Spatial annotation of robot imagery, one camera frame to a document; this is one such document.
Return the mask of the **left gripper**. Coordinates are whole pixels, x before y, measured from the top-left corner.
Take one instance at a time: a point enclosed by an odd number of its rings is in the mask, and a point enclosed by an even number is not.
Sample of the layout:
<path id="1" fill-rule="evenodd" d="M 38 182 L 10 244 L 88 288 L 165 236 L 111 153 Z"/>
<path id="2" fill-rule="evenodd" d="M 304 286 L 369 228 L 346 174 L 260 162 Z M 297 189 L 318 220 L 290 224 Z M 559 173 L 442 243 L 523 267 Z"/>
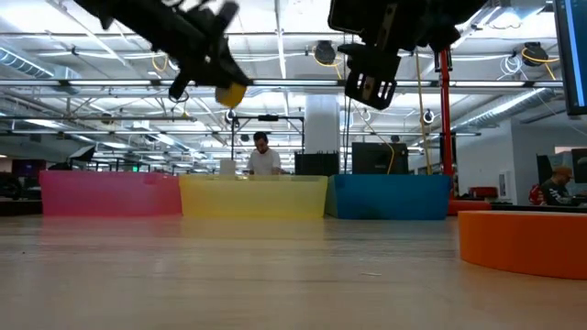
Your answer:
<path id="1" fill-rule="evenodd" d="M 227 89 L 233 84 L 252 85 L 250 77 L 233 58 L 226 29 L 238 13 L 238 4 L 226 1 L 218 12 L 201 2 L 189 10 L 178 5 L 165 9 L 159 38 L 151 43 L 179 67 L 169 97 L 179 100 L 190 83 Z"/>

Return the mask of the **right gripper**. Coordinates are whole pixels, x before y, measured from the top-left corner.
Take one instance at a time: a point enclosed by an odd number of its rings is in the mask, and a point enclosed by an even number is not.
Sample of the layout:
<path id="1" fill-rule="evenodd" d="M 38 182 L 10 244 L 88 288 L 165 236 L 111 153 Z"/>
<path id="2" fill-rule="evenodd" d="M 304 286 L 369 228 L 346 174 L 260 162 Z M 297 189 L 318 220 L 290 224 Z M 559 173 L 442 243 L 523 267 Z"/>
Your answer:
<path id="1" fill-rule="evenodd" d="M 401 57 L 392 29 L 399 9 L 397 1 L 330 2 L 329 27 L 360 38 L 338 47 L 349 67 L 345 95 L 377 110 L 391 104 L 397 86 Z"/>

